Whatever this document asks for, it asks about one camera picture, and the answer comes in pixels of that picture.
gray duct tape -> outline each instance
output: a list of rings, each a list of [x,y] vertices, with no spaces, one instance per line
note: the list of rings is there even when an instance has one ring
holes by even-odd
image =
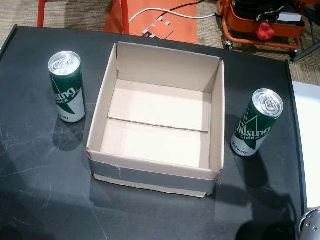
[[[217,180],[204,180],[185,176],[174,176],[163,173],[116,167],[107,163],[93,160],[89,161],[93,174],[132,183],[208,193],[213,191],[217,182]]]

aluminum can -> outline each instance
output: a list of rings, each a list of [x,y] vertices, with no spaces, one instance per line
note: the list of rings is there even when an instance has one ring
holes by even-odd
[[[67,123],[86,115],[81,59],[72,51],[61,51],[48,62],[59,117]]]
[[[268,136],[284,109],[281,97],[266,88],[258,89],[231,138],[231,147],[240,156],[252,156]]]

white cable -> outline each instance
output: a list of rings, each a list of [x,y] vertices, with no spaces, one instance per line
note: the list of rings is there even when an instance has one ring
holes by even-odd
[[[177,13],[177,12],[174,12],[174,11],[170,11],[170,10],[167,10],[167,9],[162,9],[162,8],[156,8],[156,7],[150,7],[150,8],[146,8],[146,9],[143,9],[141,10],[140,12],[136,13],[130,20],[129,20],[129,24],[140,14],[146,12],[146,11],[150,11],[150,10],[155,10],[155,11],[160,11],[160,12],[166,12],[166,13],[169,13],[169,14],[174,14],[174,15],[177,15],[179,17],[183,17],[183,18],[187,18],[187,19],[207,19],[207,18],[211,18],[213,16],[215,16],[216,14],[211,14],[211,15],[208,15],[208,16],[187,16],[187,15],[183,15],[183,14],[180,14],[180,13]]]

wheel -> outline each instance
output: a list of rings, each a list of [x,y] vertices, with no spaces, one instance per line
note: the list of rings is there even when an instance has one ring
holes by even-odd
[[[291,56],[291,58],[293,59],[295,56],[297,56],[298,55],[298,49],[294,49],[294,50],[292,50],[291,52],[290,52],[290,56]]]
[[[226,41],[224,48],[227,50],[232,50],[232,45],[233,45],[233,43],[228,40],[228,41]]]
[[[222,17],[223,17],[223,15],[220,14],[219,12],[217,12],[217,11],[215,11],[214,14],[215,14],[215,16],[216,16],[217,18],[219,18],[219,19],[222,19]]]

can lid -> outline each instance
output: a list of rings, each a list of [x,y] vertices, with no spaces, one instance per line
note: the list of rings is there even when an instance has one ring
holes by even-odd
[[[252,101],[255,108],[268,117],[279,117],[284,109],[281,97],[270,89],[258,89],[254,92]]]
[[[53,55],[49,62],[49,71],[57,76],[66,76],[74,73],[80,66],[81,59],[73,51],[61,51]]]

